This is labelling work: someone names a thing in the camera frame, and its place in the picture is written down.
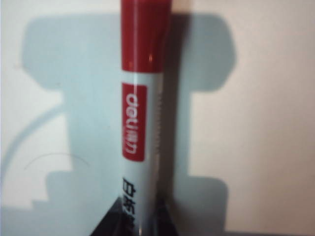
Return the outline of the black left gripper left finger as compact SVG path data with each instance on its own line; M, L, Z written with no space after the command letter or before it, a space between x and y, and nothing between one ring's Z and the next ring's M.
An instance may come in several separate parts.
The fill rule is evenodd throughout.
M122 198L118 197L92 232L92 236L131 236L127 216L123 213Z

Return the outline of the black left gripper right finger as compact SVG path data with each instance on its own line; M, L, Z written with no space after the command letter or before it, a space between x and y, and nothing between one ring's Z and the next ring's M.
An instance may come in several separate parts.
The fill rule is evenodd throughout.
M157 203L150 224L150 236L179 236L165 203Z

